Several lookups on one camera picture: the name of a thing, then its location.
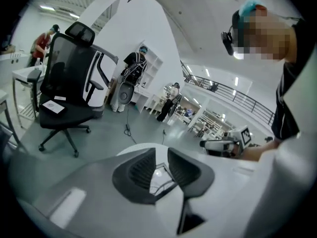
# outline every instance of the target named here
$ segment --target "chair armrest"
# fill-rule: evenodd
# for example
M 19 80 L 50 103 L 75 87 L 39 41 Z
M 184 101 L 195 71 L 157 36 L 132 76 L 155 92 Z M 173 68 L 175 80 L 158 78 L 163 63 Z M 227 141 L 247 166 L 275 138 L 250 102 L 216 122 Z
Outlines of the chair armrest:
M 37 83 L 39 81 L 41 74 L 42 74 L 41 70 L 35 69 L 29 73 L 27 78 L 27 82 L 32 83 L 33 107 L 37 112 L 40 110 L 38 107 Z
M 93 81 L 93 80 L 89 80 L 89 83 L 91 83 L 97 90 L 103 90 L 104 88 L 98 84 L 97 82 Z
M 31 71 L 28 75 L 27 81 L 29 83 L 37 83 L 39 81 L 41 73 L 42 73 L 42 71 L 39 69 L 35 69 L 35 70 Z
M 93 80 L 89 80 L 88 82 L 91 84 L 91 88 L 90 88 L 89 93 L 88 93 L 87 98 L 86 98 L 86 103 L 87 104 L 90 101 L 91 96 L 92 96 L 92 94 L 93 94 L 95 89 L 98 89 L 98 90 L 103 90 L 104 89 L 100 84 L 98 84 L 97 82 L 95 82 Z

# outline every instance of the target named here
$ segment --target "black metal railing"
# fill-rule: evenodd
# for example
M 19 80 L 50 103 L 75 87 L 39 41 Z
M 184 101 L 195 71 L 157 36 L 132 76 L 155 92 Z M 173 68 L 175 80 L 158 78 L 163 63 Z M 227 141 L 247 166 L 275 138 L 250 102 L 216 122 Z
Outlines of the black metal railing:
M 253 113 L 270 126 L 273 123 L 274 113 L 271 110 L 269 110 L 267 107 L 257 102 L 256 100 L 252 99 L 251 97 L 239 91 L 236 91 L 235 89 L 229 86 L 193 75 L 188 75 L 185 78 L 185 82 L 202 87 L 228 100 L 233 101 L 235 104 L 238 104 L 247 111 Z

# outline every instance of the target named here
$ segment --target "white pants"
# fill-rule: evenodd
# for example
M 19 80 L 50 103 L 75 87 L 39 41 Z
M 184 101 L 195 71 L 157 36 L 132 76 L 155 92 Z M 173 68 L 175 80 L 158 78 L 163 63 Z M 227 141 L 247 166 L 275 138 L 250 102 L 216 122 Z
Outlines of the white pants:
M 117 86 L 115 87 L 115 91 L 113 94 L 113 97 L 111 99 L 111 108 L 114 112 L 123 112 L 124 111 L 124 104 L 119 103 L 119 90 L 120 90 L 121 84 L 117 83 Z

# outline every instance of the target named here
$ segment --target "black office chair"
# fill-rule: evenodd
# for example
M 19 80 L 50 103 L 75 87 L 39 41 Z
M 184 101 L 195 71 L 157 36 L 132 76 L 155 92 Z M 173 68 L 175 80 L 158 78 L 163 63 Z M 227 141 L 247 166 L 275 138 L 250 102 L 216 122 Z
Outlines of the black office chair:
M 74 156 L 78 157 L 78 150 L 67 129 L 84 128 L 87 133 L 91 132 L 89 126 L 82 125 L 83 122 L 94 117 L 88 102 L 95 88 L 98 90 L 104 88 L 97 82 L 89 80 L 91 88 L 86 100 L 83 99 L 87 75 L 90 68 L 94 66 L 93 60 L 96 54 L 96 50 L 91 47 L 95 38 L 93 30 L 80 22 L 75 22 L 65 31 L 65 34 L 56 33 L 52 39 L 45 78 L 40 88 L 40 107 L 36 101 L 36 84 L 41 71 L 32 71 L 28 75 L 28 82 L 33 84 L 34 106 L 39 112 L 41 127 L 53 129 L 40 144 L 39 150 L 44 151 L 44 144 L 62 131 L 75 151 Z M 56 96 L 66 99 L 65 101 L 58 100 L 55 99 Z M 60 116 L 50 113 L 41 106 L 49 100 L 66 107 L 66 111 Z

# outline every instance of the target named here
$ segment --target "black pants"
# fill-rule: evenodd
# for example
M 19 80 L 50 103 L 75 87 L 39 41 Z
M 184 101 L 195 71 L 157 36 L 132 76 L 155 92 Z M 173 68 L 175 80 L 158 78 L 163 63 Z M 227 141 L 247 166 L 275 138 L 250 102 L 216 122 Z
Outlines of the black pants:
M 164 104 L 162 111 L 161 111 L 160 115 L 158 116 L 157 120 L 164 121 L 166 115 L 168 114 L 168 112 L 172 106 L 173 106 L 173 102 L 170 99 L 168 99 L 166 101 L 166 103 Z
M 30 64 L 29 64 L 29 67 L 35 66 L 36 60 L 37 60 L 37 58 L 32 57 Z

